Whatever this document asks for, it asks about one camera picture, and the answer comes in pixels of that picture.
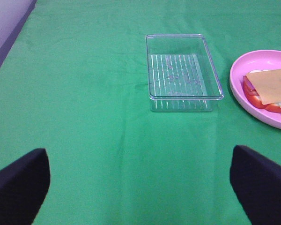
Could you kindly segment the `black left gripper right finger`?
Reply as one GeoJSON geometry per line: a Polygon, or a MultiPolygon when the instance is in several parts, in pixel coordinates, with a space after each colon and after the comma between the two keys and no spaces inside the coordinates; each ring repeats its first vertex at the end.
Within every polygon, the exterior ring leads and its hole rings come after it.
{"type": "Polygon", "coordinates": [[[253,225],[281,225],[281,166],[255,150],[233,149],[229,179],[253,225]]]}

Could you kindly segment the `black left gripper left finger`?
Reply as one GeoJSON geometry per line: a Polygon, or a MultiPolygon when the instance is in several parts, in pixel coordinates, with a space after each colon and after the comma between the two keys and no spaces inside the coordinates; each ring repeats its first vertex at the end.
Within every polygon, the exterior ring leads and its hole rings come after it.
{"type": "Polygon", "coordinates": [[[50,186],[45,149],[34,149],[0,170],[0,225],[30,225],[50,186]]]}

